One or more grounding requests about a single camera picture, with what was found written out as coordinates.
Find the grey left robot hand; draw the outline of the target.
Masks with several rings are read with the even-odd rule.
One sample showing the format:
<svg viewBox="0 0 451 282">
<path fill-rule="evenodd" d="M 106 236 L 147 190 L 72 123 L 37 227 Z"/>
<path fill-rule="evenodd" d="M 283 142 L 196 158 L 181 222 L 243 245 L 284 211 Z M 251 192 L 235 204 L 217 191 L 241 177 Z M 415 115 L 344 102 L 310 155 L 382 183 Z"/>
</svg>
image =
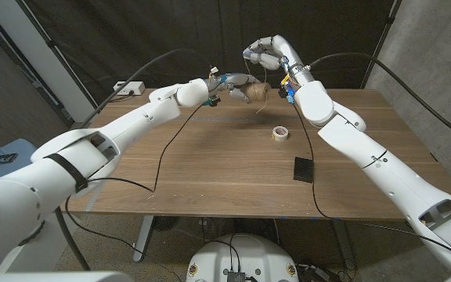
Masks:
<svg viewBox="0 0 451 282">
<path fill-rule="evenodd" d="M 228 91 L 229 95 L 245 103 L 252 103 L 252 87 L 261 82 L 251 74 L 229 73 L 220 76 L 218 91 Z"/>
</svg>

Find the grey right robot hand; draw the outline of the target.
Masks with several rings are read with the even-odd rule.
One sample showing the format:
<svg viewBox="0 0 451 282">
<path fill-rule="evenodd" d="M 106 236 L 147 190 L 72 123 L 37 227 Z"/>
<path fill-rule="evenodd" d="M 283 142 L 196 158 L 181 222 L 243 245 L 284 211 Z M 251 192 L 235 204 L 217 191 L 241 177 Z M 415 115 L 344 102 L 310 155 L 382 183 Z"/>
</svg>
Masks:
<svg viewBox="0 0 451 282">
<path fill-rule="evenodd" d="M 304 66 L 299 55 L 281 35 L 259 38 L 242 52 L 242 56 L 271 71 L 281 67 L 288 71 L 295 66 Z"/>
</svg>

